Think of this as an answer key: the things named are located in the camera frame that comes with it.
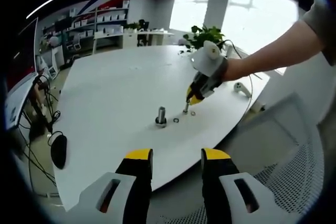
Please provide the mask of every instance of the potted plant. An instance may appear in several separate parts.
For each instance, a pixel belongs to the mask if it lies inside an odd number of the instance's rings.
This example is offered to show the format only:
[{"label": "potted plant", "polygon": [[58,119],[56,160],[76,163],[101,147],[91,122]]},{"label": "potted plant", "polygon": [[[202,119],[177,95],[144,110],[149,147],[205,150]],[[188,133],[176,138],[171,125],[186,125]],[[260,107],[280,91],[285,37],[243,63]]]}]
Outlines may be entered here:
[{"label": "potted plant", "polygon": [[207,28],[203,26],[203,28],[199,28],[197,26],[193,26],[191,28],[193,33],[192,38],[189,37],[188,34],[183,35],[183,38],[188,41],[188,45],[185,45],[187,48],[186,52],[192,52],[203,47],[203,43],[206,40],[209,40],[217,45],[217,47],[222,50],[224,46],[223,37],[224,34],[221,33],[220,29],[213,26],[212,28]]},{"label": "potted plant", "polygon": [[130,29],[131,32],[133,32],[133,33],[136,33],[138,28],[140,28],[140,25],[137,22],[133,22],[133,23],[128,24],[128,29]]},{"label": "potted plant", "polygon": [[125,25],[121,25],[121,26],[122,26],[121,32],[122,33],[128,33],[129,25],[125,24]]}]

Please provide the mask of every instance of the white table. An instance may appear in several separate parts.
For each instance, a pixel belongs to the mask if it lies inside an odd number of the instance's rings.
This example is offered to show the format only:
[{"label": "white table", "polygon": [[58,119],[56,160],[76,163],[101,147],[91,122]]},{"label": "white table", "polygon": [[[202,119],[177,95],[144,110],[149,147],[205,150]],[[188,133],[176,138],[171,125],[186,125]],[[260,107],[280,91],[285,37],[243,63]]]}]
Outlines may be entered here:
[{"label": "white table", "polygon": [[[80,193],[106,172],[115,172],[126,153],[152,148],[156,190],[201,159],[201,148],[215,147],[239,122],[249,104],[235,82],[222,84],[203,102],[190,106],[196,115],[184,115],[186,92],[196,70],[179,46],[121,49],[85,57],[73,64],[54,125],[68,139],[63,170],[54,167],[64,208],[69,210]],[[252,76],[252,105],[269,77]],[[242,78],[250,90],[249,78]],[[154,120],[166,108],[167,127]]]},{"label": "white table", "polygon": [[30,73],[17,83],[8,93],[5,101],[6,130],[12,129],[19,124],[22,109],[29,92],[33,88],[33,82],[37,75],[36,72]]},{"label": "white table", "polygon": [[119,33],[119,34],[95,32],[94,37],[93,37],[92,54],[94,55],[97,51],[97,40],[98,39],[110,38],[110,37],[120,37],[122,39],[122,42],[121,42],[122,48],[129,48],[129,47],[137,46],[138,35],[152,36],[151,45],[153,46],[165,45],[166,42],[169,40],[169,38],[174,36],[173,33],[168,33],[165,31],[138,31],[136,33]]}]

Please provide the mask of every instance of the office room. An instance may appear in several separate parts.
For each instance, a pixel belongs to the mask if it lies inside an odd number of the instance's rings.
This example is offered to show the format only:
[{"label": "office room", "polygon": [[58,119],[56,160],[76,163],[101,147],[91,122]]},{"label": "office room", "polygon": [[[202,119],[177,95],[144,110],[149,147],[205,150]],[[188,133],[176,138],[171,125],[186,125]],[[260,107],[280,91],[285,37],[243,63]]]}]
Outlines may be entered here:
[{"label": "office room", "polygon": [[311,216],[334,180],[335,3],[27,0],[4,125],[37,214]]}]

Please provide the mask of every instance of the human arm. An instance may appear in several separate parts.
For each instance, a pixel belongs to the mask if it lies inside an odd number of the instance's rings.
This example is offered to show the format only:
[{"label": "human arm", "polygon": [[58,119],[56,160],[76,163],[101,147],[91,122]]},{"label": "human arm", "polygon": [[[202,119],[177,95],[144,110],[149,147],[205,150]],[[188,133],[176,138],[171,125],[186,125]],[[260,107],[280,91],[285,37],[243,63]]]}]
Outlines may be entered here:
[{"label": "human arm", "polygon": [[310,59],[326,45],[334,56],[334,14],[321,5],[313,5],[299,20],[274,42],[249,57],[229,59],[223,80],[236,80],[249,74],[288,67]]},{"label": "human arm", "polygon": [[249,57],[243,60],[229,59],[224,80],[236,80],[252,73],[292,66],[310,59],[323,48],[323,42],[315,32],[299,20],[277,40]]}]

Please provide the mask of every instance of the hand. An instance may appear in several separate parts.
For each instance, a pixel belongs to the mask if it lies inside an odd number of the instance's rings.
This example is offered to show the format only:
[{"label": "hand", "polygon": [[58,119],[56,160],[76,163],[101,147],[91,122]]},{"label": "hand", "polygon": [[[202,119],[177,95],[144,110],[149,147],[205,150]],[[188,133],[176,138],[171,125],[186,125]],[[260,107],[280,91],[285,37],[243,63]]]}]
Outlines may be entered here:
[{"label": "hand", "polygon": [[227,59],[227,70],[222,76],[223,81],[234,81],[245,76],[244,60],[241,59]]}]

